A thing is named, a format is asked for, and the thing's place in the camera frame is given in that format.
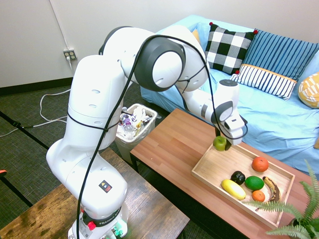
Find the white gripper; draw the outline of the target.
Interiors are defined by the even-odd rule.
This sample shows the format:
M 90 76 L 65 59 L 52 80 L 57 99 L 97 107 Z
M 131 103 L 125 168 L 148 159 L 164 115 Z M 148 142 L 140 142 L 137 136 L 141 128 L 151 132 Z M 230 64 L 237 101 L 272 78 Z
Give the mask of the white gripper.
M 238 145 L 242 142 L 244 135 L 244 126 L 247 121 L 239 113 L 233 113 L 229 118 L 220 123 L 223 134 L 226 136 L 225 151 L 229 150 L 232 145 Z M 215 136 L 220 136 L 220 130 L 215 127 Z

